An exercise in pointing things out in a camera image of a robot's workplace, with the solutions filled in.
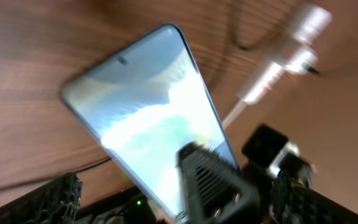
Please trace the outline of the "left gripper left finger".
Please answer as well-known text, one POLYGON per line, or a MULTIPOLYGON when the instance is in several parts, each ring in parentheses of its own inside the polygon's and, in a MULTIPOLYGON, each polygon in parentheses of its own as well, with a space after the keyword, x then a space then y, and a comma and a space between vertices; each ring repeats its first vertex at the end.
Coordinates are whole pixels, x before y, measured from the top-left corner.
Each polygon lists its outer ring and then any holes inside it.
POLYGON ((74 223, 82 181, 67 173, 0 207, 0 224, 74 223))

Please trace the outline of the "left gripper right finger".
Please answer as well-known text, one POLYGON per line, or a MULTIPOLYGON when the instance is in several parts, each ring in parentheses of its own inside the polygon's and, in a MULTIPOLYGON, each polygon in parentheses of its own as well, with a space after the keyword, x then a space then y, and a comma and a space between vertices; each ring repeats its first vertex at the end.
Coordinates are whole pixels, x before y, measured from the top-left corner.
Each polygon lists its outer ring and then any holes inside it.
POLYGON ((239 170, 217 153, 189 143, 177 154, 189 223, 358 223, 358 214, 281 171, 269 179, 239 170))

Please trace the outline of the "Samsung Galaxy smartphone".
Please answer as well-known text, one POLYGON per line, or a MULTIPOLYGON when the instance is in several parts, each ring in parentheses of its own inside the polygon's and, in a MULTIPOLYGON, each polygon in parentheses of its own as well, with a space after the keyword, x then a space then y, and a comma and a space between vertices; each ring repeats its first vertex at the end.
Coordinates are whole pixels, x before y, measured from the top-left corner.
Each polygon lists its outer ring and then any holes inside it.
POLYGON ((186 223, 177 153, 194 142, 236 166, 221 120, 178 25, 164 23, 63 86, 64 104, 125 174, 186 223))

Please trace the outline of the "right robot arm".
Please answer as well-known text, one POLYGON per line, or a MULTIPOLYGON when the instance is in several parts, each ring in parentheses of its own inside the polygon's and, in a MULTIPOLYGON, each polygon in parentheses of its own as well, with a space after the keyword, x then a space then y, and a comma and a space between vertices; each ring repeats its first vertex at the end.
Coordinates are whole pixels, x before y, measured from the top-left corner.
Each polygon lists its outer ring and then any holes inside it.
POLYGON ((288 136, 266 124, 259 125, 242 147, 251 166, 269 179, 281 171, 311 189, 312 165, 301 157, 299 147, 288 136))

